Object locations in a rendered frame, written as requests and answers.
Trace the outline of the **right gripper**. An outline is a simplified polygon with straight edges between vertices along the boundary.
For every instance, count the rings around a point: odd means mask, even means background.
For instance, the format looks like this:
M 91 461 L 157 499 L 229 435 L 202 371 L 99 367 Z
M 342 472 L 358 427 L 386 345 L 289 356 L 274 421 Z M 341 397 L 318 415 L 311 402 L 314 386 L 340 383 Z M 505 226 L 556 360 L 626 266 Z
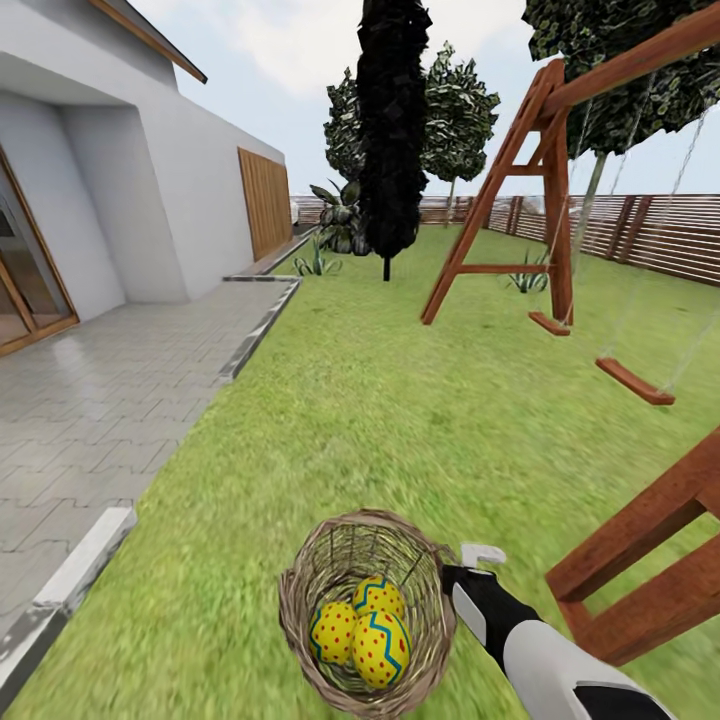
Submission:
M 466 573 L 467 567 L 459 568 L 450 563 L 445 563 L 442 566 L 442 590 L 444 594 L 451 595 L 454 589 L 454 582 L 461 579 L 461 575 Z

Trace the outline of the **wicker basket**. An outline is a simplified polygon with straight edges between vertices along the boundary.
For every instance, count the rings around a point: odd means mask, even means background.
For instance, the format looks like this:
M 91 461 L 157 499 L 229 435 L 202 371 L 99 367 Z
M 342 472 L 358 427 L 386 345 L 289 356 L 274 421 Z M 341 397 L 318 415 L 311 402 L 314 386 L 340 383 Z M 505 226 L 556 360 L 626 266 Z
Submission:
M 413 551 L 417 554 L 414 564 L 422 564 L 424 558 L 431 560 L 434 581 L 422 578 L 422 587 L 418 588 L 417 593 L 412 593 L 412 602 L 406 603 L 408 612 L 401 617 L 404 622 L 410 621 L 413 643 L 408 669 L 396 685 L 386 689 L 342 689 L 332 676 L 322 670 L 309 647 L 307 630 L 321 601 L 340 586 L 357 585 L 356 580 L 352 579 L 354 576 L 370 578 L 379 572 L 376 567 L 372 570 L 362 567 L 360 561 L 348 561 L 337 564 L 334 573 L 326 573 L 327 564 L 324 561 L 319 564 L 319 550 L 315 545 L 320 538 L 332 537 L 340 532 L 342 525 L 348 526 L 353 532 L 369 528 L 394 529 L 389 536 L 392 542 L 400 545 L 408 540 L 414 544 Z M 376 548 L 372 544 L 364 548 L 361 554 L 380 564 L 386 571 L 396 566 L 397 560 L 392 554 Z M 420 707 L 433 689 L 439 686 L 449 667 L 452 640 L 458 625 L 453 596 L 444 594 L 442 590 L 442 566 L 446 560 L 441 552 L 450 564 L 463 567 L 461 558 L 450 552 L 449 544 L 431 541 L 414 523 L 392 511 L 357 507 L 349 513 L 325 519 L 309 533 L 297 553 L 293 567 L 279 575 L 278 619 L 279 627 L 285 633 L 285 643 L 300 663 L 301 675 L 325 703 L 360 720 L 395 720 Z M 435 598 L 439 614 L 436 614 Z M 422 627 L 415 631 L 416 617 Z

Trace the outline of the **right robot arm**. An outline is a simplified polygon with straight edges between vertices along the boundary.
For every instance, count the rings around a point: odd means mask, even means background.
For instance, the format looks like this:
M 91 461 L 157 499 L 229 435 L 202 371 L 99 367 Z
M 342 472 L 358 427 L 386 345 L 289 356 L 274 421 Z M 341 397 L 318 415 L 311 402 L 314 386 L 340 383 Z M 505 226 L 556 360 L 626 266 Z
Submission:
M 462 568 L 442 566 L 442 590 L 497 660 L 532 720 L 676 720 L 636 681 L 571 643 L 530 605 L 494 583 L 479 561 L 503 563 L 492 545 L 462 543 Z

